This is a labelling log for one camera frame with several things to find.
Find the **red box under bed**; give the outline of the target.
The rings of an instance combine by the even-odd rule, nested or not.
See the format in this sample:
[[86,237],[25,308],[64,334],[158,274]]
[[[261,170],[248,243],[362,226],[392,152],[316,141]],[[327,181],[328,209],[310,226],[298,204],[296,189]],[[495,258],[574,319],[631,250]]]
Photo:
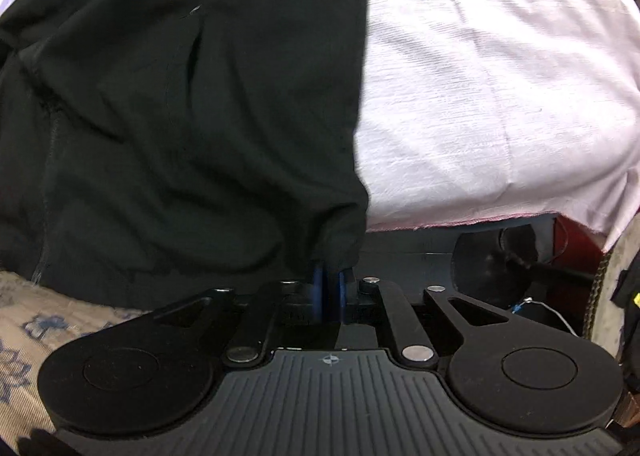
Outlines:
[[554,219],[552,266],[594,275],[602,259],[603,252],[582,225],[564,216]]

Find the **beige floral patterned fabric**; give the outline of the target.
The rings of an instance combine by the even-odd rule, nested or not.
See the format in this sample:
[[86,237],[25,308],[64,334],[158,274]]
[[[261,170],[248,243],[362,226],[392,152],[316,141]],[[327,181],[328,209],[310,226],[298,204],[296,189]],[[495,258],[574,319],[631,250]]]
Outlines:
[[6,271],[0,292],[1,439],[14,450],[30,431],[53,430],[37,390],[44,360],[70,341],[141,312],[76,300]]

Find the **black zip jacket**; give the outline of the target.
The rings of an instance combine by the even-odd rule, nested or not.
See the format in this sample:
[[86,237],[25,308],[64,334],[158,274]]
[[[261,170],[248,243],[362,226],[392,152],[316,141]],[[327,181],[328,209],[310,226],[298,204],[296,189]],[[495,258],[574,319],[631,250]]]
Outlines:
[[1,265],[155,309],[358,260],[367,0],[14,0]]

